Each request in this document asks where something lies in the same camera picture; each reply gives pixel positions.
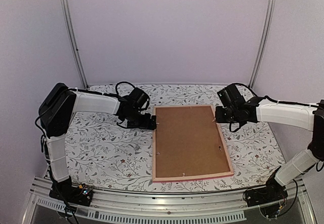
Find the pink picture frame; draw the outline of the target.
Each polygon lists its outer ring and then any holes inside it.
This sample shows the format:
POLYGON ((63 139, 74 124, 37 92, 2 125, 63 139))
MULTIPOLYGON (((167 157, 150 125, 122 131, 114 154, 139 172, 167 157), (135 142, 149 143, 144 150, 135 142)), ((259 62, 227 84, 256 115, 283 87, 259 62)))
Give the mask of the pink picture frame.
POLYGON ((152 181, 180 182, 234 175, 213 105, 156 106, 152 181))

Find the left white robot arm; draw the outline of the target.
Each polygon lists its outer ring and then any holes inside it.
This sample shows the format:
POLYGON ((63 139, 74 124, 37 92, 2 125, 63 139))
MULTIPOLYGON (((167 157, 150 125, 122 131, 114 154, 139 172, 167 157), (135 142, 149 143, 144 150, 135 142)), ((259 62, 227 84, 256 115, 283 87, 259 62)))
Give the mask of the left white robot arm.
POLYGON ((78 112, 103 113, 118 117, 118 126, 126 122, 126 129, 156 129, 156 116, 146 113, 150 98, 143 90, 134 87, 130 94, 69 88, 57 83, 41 104, 36 126, 42 131, 42 149, 47 156, 50 177, 56 184, 56 193, 65 201, 75 197, 67 169, 65 135, 78 112))

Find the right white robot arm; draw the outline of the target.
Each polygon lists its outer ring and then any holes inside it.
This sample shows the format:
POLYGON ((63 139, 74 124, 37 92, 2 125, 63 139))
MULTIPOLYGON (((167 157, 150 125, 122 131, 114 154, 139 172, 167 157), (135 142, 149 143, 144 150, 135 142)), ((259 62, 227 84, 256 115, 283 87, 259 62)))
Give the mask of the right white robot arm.
POLYGON ((323 161, 323 101, 307 104, 257 95, 245 100, 237 86, 233 83, 218 91, 222 104, 216 107, 217 123, 238 124, 239 127, 247 123, 277 123, 312 132, 308 147, 268 178, 261 195, 265 201, 272 202, 281 194, 281 188, 323 161))

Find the floral patterned table mat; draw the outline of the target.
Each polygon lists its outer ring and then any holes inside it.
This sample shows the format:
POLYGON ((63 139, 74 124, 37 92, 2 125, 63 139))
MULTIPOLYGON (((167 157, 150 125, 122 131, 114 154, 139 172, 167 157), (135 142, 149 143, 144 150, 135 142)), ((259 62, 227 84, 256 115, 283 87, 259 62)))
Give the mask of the floral patterned table mat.
POLYGON ((77 113, 65 138, 67 168, 74 183, 138 192, 208 192, 263 184, 285 162, 266 123, 248 123, 232 133, 221 125, 232 162, 231 177, 152 181, 152 132, 123 129, 107 114, 77 113))

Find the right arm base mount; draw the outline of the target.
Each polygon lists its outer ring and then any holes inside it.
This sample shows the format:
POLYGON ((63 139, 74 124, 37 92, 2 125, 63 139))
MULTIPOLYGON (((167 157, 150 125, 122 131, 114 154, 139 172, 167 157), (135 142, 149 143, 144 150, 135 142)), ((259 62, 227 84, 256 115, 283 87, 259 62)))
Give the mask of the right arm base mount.
POLYGON ((280 216, 288 203, 288 193, 285 187, 276 189, 273 186, 247 188, 242 194, 248 207, 258 206, 260 213, 267 219, 280 216))

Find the aluminium front rail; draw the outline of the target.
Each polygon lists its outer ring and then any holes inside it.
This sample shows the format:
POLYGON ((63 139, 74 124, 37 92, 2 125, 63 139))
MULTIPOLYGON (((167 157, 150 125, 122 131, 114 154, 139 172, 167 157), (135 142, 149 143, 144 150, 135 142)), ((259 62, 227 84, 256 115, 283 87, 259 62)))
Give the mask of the aluminium front rail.
POLYGON ((287 186, 287 199, 247 204, 248 191, 145 193, 94 189, 89 206, 74 204, 74 213, 49 196, 51 182, 36 177, 28 193, 23 223, 319 223, 301 179, 287 186))

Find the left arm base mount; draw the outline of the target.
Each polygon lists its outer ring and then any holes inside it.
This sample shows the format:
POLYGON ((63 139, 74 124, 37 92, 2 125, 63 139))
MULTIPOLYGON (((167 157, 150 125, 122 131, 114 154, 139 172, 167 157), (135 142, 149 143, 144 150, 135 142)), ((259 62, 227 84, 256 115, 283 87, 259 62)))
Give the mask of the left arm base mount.
POLYGON ((93 190, 85 184, 73 186, 71 183, 59 182, 52 184, 49 196, 53 199, 89 207, 93 198, 93 190))

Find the right aluminium corner post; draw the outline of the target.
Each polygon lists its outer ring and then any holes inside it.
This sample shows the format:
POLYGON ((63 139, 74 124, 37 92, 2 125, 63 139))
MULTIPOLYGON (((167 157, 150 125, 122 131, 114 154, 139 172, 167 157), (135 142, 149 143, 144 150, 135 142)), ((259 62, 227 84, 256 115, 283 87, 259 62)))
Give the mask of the right aluminium corner post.
POLYGON ((260 70, 260 67, 262 64, 263 55, 264 55, 264 51, 266 48, 267 39, 268 39, 270 27, 271 27, 271 21, 272 21, 272 17, 273 17, 273 12, 274 12, 274 8, 275 8, 275 1, 276 0, 268 0, 267 1, 267 7, 266 7, 263 29, 261 32, 261 38, 260 38, 260 42, 259 42, 259 46, 258 46, 258 50, 257 50, 257 54, 256 54, 256 59, 255 59, 254 65, 253 65, 252 74, 251 74, 251 77, 249 80, 250 88, 254 88, 258 74, 259 74, 259 70, 260 70))

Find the aluminium corner post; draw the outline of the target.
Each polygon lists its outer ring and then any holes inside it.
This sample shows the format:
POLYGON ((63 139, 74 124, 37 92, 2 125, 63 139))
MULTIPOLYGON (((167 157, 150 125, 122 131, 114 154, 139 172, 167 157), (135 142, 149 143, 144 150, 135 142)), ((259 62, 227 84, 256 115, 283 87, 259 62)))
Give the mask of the aluminium corner post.
POLYGON ((84 70, 84 67, 82 64, 82 60, 81 60, 80 53, 79 53, 79 47, 77 44, 74 29, 73 29, 72 17, 71 17, 70 8, 69 8, 69 2, 68 2, 68 0, 60 0, 60 2, 61 2, 63 17, 65 20, 65 25, 66 25, 67 34, 68 34, 69 41, 70 41, 73 58, 75 61, 75 66, 76 66, 82 86, 84 88, 88 88, 89 83, 88 83, 86 73, 85 73, 85 70, 84 70))
POLYGON ((258 46, 258 50, 257 50, 257 54, 256 54, 256 59, 255 59, 254 65, 253 65, 252 74, 251 74, 251 77, 249 80, 250 88, 254 88, 258 74, 259 74, 259 70, 260 70, 260 67, 262 64, 263 55, 264 55, 264 51, 266 48, 267 39, 268 39, 270 27, 271 27, 271 21, 272 21, 272 17, 273 17, 273 12, 274 12, 274 8, 275 8, 275 1, 276 0, 268 0, 267 1, 267 7, 266 7, 263 29, 261 32, 261 38, 260 38, 260 42, 259 42, 259 46, 258 46))

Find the left aluminium corner post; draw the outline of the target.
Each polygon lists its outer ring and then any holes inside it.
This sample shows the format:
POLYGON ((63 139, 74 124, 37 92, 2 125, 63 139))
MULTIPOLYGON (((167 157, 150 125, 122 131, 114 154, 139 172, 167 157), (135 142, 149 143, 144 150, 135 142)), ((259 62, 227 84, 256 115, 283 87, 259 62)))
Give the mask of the left aluminium corner post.
POLYGON ((89 83, 88 83, 86 73, 85 73, 85 70, 84 70, 84 67, 82 64, 82 60, 81 60, 80 53, 79 53, 79 47, 77 44, 74 29, 73 29, 72 17, 71 17, 70 8, 69 8, 69 2, 68 2, 68 0, 60 0, 60 2, 61 2, 63 17, 65 20, 65 25, 66 25, 67 34, 68 34, 69 41, 70 41, 73 58, 75 61, 75 66, 76 66, 82 86, 84 88, 88 88, 89 83))

